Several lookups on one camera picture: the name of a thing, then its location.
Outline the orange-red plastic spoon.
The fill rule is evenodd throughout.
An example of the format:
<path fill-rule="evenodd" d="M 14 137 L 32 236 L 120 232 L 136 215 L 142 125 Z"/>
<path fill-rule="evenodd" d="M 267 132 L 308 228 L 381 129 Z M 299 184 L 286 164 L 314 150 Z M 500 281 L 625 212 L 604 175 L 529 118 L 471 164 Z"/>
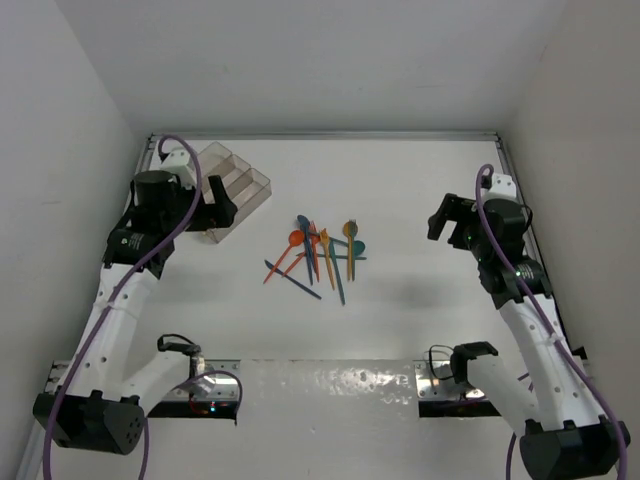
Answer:
<path fill-rule="evenodd" d="M 296 247 L 299 247 L 302 243 L 304 242 L 304 233 L 299 230 L 293 230 L 289 236 L 288 236 L 288 245 L 285 248 L 285 250 L 283 251 L 283 253 L 281 254 L 281 256 L 279 257 L 279 259 L 273 264 L 273 266 L 270 268 L 269 273 L 267 274 L 267 276 L 265 277 L 263 283 L 266 284 L 269 279 L 273 276 L 273 274 L 275 273 L 275 271 L 280 267 L 280 265 L 282 264 L 283 260 L 289 255 L 289 253 Z"/>

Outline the dark blue plastic spoon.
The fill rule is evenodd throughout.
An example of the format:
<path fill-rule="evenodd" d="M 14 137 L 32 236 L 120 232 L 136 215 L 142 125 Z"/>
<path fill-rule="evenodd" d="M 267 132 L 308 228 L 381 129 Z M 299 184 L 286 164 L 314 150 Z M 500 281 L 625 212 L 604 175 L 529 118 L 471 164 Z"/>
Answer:
<path fill-rule="evenodd" d="M 311 253 L 311 241 L 310 241 L 310 222 L 308 220 L 308 218 L 304 215 L 299 214 L 297 216 L 297 221 L 300 227 L 300 230 L 302 231 L 303 235 L 304 235 L 304 241 L 303 241 L 303 245 L 304 245 L 304 250 L 305 250 L 305 259 L 306 259 L 306 264 L 307 264 L 307 271 L 308 271 L 308 277 L 309 277 L 309 281 L 310 281 L 310 285 L 313 285 L 313 275 L 314 275 L 314 269 L 313 269 L 313 261 L 312 261 L 312 253 Z"/>

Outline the yellow-orange plastic fork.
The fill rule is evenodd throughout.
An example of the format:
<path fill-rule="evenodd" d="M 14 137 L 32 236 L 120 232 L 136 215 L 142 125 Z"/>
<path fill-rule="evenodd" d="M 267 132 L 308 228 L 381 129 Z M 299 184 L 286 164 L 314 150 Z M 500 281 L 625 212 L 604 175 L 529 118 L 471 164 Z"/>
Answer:
<path fill-rule="evenodd" d="M 320 243 L 322 244 L 323 250 L 324 250 L 324 258 L 325 258 L 325 262 L 326 262 L 326 268 L 327 268 L 327 272 L 329 275 L 329 280 L 330 280 L 330 284 L 332 289 L 336 288 L 335 285 L 335 278 L 334 278 L 334 273 L 333 273 L 333 267 L 332 267 L 332 261 L 331 261 L 331 257 L 330 257 L 330 238 L 329 235 L 327 233 L 326 229 L 322 229 L 319 233 L 319 238 L 320 238 Z"/>

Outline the teal plastic spoon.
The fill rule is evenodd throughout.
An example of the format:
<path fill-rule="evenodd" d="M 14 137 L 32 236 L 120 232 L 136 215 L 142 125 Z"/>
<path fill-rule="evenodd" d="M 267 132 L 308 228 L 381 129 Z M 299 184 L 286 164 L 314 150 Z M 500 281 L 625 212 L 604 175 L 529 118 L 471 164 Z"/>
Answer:
<path fill-rule="evenodd" d="M 366 249 L 366 245 L 361 240 L 354 240 L 351 243 L 347 243 L 347 259 L 358 260 L 363 258 L 364 251 Z"/>

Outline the yellow-orange plastic spoon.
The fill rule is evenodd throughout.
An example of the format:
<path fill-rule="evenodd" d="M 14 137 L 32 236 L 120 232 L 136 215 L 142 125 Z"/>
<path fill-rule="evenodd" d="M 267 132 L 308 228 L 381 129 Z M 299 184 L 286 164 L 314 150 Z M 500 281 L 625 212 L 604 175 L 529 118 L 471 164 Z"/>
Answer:
<path fill-rule="evenodd" d="M 355 252 L 354 252 L 354 243 L 355 236 L 358 233 L 358 226 L 355 219 L 348 220 L 343 226 L 343 234 L 347 238 L 347 248 L 348 248 L 348 267 L 347 267 L 347 278 L 349 281 L 354 280 L 354 269 L 355 269 Z"/>

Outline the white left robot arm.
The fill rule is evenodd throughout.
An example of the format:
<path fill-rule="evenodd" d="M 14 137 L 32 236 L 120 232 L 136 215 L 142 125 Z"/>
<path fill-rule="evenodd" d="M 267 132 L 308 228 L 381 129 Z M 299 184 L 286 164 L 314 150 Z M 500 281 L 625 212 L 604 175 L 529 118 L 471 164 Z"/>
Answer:
<path fill-rule="evenodd" d="M 183 231 L 203 232 L 233 224 L 237 207 L 223 181 L 163 170 L 135 175 L 130 202 L 111 230 L 100 284 L 73 361 L 51 392 L 33 405 L 46 438 L 61 448 L 127 455 L 139 442 L 146 417 L 174 388 L 195 374 L 199 345 L 161 338 L 140 370 L 126 375 L 138 320 L 159 283 Z"/>

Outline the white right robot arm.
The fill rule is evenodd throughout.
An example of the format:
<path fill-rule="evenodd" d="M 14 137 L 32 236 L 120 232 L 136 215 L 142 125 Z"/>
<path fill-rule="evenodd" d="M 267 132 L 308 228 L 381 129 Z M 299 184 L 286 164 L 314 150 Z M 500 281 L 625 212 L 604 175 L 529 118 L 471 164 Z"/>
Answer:
<path fill-rule="evenodd" d="M 529 220 L 514 196 L 444 196 L 428 220 L 428 237 L 470 252 L 480 283 L 513 335 L 531 385 L 508 373 L 487 341 L 460 344 L 450 356 L 449 380 L 480 390 L 511 427 L 533 479 L 586 479 L 628 474 L 631 437 L 573 357 L 557 324 L 550 281 L 524 252 Z"/>

